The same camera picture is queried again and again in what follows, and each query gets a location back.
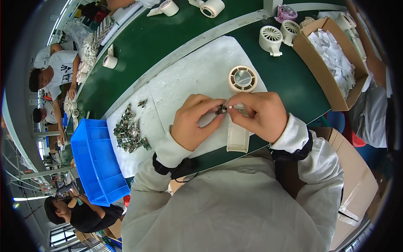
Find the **blue plastic bin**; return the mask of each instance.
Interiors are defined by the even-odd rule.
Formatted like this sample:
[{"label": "blue plastic bin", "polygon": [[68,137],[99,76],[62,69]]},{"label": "blue plastic bin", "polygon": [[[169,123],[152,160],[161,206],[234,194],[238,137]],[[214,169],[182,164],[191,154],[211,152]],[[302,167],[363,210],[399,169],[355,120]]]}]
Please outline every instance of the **blue plastic bin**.
[{"label": "blue plastic bin", "polygon": [[91,204],[109,206],[129,194],[110,142],[106,120],[81,119],[71,137],[71,150]]}]

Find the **white plastic fan housing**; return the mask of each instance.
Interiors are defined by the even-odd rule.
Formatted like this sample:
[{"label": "white plastic fan housing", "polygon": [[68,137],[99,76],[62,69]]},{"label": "white plastic fan housing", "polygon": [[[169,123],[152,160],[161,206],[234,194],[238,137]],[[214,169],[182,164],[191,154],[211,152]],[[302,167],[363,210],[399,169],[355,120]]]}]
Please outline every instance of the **white plastic fan housing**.
[{"label": "white plastic fan housing", "polygon": [[279,50],[282,41],[283,35],[276,27],[266,25],[260,28],[259,45],[263,50],[269,52],[270,55],[281,56],[283,54]]},{"label": "white plastic fan housing", "polygon": [[236,93],[251,93],[258,84],[258,77],[252,68],[240,65],[229,72],[228,84]]},{"label": "white plastic fan housing", "polygon": [[299,33],[299,25],[292,20],[284,20],[281,23],[280,31],[283,34],[283,42],[288,46],[293,46],[293,40]]}]

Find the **plastic bag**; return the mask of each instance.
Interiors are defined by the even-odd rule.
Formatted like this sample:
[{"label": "plastic bag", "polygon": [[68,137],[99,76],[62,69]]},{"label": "plastic bag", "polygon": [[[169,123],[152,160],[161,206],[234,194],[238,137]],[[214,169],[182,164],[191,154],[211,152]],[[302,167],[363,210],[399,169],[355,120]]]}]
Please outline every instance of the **plastic bag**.
[{"label": "plastic bag", "polygon": [[93,31],[88,26],[84,25],[82,22],[76,19],[68,22],[64,26],[63,31],[65,32],[66,36],[71,37],[76,43],[78,54],[80,57],[82,57],[82,47],[84,39],[86,39],[86,37],[88,37],[88,35],[91,34]]}]

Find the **fan grille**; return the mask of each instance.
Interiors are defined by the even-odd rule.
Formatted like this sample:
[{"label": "fan grille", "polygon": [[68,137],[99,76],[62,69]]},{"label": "fan grille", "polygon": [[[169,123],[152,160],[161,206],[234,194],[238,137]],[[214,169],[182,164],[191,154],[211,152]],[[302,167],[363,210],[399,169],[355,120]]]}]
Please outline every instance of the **fan grille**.
[{"label": "fan grille", "polygon": [[284,28],[287,29],[287,31],[290,31],[294,34],[297,34],[299,32],[299,25],[294,22],[285,22]]},{"label": "fan grille", "polygon": [[274,27],[267,27],[262,31],[263,36],[270,41],[279,41],[281,40],[281,33],[279,30]]}]

